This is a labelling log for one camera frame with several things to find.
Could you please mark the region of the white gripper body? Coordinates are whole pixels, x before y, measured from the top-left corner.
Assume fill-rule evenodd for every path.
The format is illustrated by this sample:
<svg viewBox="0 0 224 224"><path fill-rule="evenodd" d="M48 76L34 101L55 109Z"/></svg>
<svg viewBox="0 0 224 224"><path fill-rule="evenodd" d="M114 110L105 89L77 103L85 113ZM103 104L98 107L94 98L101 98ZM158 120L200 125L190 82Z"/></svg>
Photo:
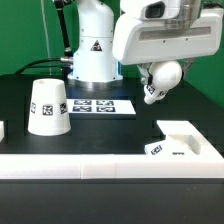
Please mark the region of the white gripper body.
<svg viewBox="0 0 224 224"><path fill-rule="evenodd" d="M221 8L204 9L188 29L167 29L163 20L141 21L123 14L112 52L123 65L214 55L222 35Z"/></svg>

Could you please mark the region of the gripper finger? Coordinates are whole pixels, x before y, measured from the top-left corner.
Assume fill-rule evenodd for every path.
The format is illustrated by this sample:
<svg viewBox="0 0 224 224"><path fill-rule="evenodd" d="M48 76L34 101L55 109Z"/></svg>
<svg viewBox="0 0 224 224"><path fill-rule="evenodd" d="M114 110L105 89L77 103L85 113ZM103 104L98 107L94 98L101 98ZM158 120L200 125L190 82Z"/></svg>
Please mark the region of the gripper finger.
<svg viewBox="0 0 224 224"><path fill-rule="evenodd" d="M185 78L186 74L190 70L190 68L193 65L194 61L195 61L194 58L188 58L188 59L184 59L183 60L183 63L181 64L181 68L182 68L182 79Z"/></svg>
<svg viewBox="0 0 224 224"><path fill-rule="evenodd" d="M150 64L138 65L138 70L141 74L141 83L143 85L151 85L153 76L149 72Z"/></svg>

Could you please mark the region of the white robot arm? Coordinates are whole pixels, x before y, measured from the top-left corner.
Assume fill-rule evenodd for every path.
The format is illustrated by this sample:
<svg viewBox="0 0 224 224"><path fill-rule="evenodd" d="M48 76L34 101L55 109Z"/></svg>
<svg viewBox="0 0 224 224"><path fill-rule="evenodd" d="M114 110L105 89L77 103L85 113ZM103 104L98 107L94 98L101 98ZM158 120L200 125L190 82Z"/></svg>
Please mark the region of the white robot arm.
<svg viewBox="0 0 224 224"><path fill-rule="evenodd" d="M121 15L99 0L76 0L79 47L68 80L87 88L122 80L120 65L149 65L215 54L224 8L202 0L120 0Z"/></svg>

